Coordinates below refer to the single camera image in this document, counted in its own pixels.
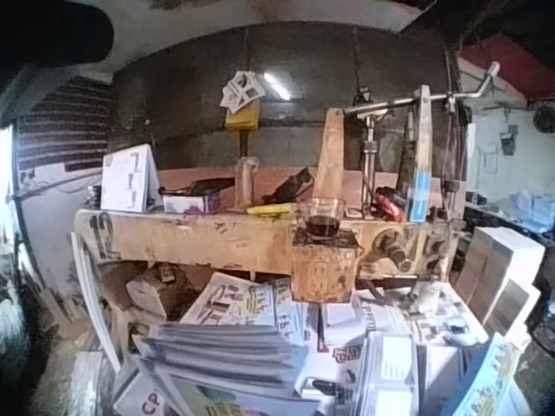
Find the floor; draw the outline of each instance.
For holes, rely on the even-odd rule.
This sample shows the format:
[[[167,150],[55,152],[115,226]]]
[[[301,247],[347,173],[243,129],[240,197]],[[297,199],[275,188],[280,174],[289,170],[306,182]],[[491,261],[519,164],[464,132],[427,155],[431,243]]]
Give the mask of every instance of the floor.
[[[531,342],[520,357],[514,379],[533,414],[555,414],[555,360],[536,342]]]

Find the dirty wood surface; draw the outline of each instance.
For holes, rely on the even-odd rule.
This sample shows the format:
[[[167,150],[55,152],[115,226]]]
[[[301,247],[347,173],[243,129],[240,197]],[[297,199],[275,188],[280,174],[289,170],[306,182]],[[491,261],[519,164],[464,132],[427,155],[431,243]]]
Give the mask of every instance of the dirty wood surface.
[[[315,197],[343,196],[343,140],[343,111],[340,108],[330,108],[323,126],[322,151],[314,180]]]

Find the metal cylinder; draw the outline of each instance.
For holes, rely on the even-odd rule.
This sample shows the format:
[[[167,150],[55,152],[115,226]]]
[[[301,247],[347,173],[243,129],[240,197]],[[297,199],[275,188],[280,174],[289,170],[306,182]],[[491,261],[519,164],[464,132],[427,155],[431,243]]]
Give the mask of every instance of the metal cylinder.
[[[362,143],[362,191],[361,191],[361,208],[364,216],[370,213],[372,205],[372,192],[374,191],[375,182],[375,149],[374,142],[374,119],[372,116],[366,118],[367,135],[366,140]]]
[[[375,252],[378,256],[388,257],[401,273],[408,273],[413,267],[413,261],[403,248],[404,241],[397,231],[386,230],[376,237]]]

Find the wooden block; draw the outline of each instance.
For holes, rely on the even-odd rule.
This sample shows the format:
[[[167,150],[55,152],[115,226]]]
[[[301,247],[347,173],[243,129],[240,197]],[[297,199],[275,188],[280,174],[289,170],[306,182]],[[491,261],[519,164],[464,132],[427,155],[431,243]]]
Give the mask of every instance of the wooden block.
[[[342,197],[343,149],[343,111],[340,108],[330,108],[323,127],[322,151],[312,192],[314,197]]]
[[[232,131],[258,129],[258,115],[260,114],[260,100],[255,100],[235,114],[229,109],[225,113],[225,129]]]
[[[358,244],[351,231],[340,230],[326,243],[310,241],[298,229],[292,249],[291,291],[298,302],[345,303],[355,288]]]

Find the ceiling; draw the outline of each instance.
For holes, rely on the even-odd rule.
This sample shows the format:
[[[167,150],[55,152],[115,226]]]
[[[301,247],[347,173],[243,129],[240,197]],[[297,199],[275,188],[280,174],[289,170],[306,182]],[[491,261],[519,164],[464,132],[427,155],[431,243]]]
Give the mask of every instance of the ceiling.
[[[114,25],[108,58],[87,69],[114,72],[130,62],[195,37],[272,22],[347,23],[400,32],[426,1],[389,0],[81,0]]]

